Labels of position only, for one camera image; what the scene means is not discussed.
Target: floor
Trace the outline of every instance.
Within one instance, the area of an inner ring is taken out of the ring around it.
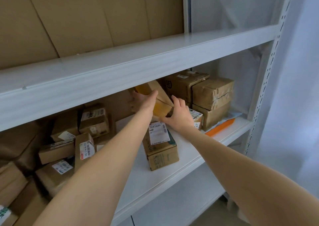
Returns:
[[[250,226],[237,217],[237,206],[229,212],[226,202],[217,200],[202,213],[190,226]]]

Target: hand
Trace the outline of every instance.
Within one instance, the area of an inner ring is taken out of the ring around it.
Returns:
[[[160,118],[161,122],[170,125],[179,133],[185,127],[194,127],[193,117],[190,115],[189,108],[185,105],[185,101],[174,95],[172,95],[172,99],[174,102],[173,115],[171,117]]]
[[[133,101],[129,102],[133,112],[137,113],[140,110],[147,110],[153,113],[158,91],[152,91],[150,95],[143,95],[133,91],[131,93]]]

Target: sticker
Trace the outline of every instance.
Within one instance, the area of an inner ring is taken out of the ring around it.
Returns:
[[[61,160],[58,163],[52,165],[52,167],[59,172],[61,175],[71,170],[73,166],[67,163],[65,160]]]
[[[170,141],[165,123],[151,123],[148,127],[151,145]]]
[[[199,129],[199,126],[200,126],[200,122],[195,122],[195,123],[194,123],[194,127],[195,127],[195,128]]]
[[[183,78],[183,79],[188,78],[188,76],[183,76],[183,75],[177,75],[177,77],[179,77],[179,78]]]
[[[2,225],[5,220],[10,216],[11,211],[9,208],[6,208],[0,205],[0,225]]]
[[[95,154],[94,146],[90,141],[86,141],[80,144],[80,159],[84,160]]]
[[[61,133],[58,138],[60,139],[63,139],[63,140],[68,140],[68,139],[74,139],[75,138],[75,135],[67,132],[67,131],[64,131],[63,133]]]
[[[55,149],[55,148],[61,147],[61,146],[65,145],[67,143],[70,143],[72,141],[73,141],[73,139],[68,139],[68,140],[64,140],[64,141],[57,142],[54,144],[50,144],[50,149]]]
[[[93,111],[89,111],[89,112],[85,112],[82,114],[82,118],[81,121],[90,119],[90,118],[95,118],[95,117],[100,117],[105,115],[105,109],[101,108],[101,109],[96,109]]]
[[[203,114],[199,113],[193,109],[189,109],[190,115],[192,115],[193,119],[201,117]]]
[[[98,152],[100,149],[102,149],[103,146],[104,146],[104,145],[97,145],[97,146],[96,146],[96,152]]]
[[[90,127],[90,131],[92,134],[97,134],[96,127]]]

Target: orange strip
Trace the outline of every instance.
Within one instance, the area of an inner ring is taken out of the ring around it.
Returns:
[[[206,132],[205,134],[213,137],[215,134],[217,134],[218,132],[222,131],[224,128],[227,128],[228,126],[232,125],[234,123],[235,119],[229,119],[226,122],[218,125],[217,127],[211,129],[210,131]]]

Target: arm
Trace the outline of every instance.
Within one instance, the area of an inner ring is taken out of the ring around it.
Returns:
[[[162,118],[189,140],[252,225],[319,225],[319,200],[284,175],[222,145],[194,128],[185,101]]]
[[[110,225],[151,122],[157,93],[133,93],[136,115],[73,175],[34,226]]]

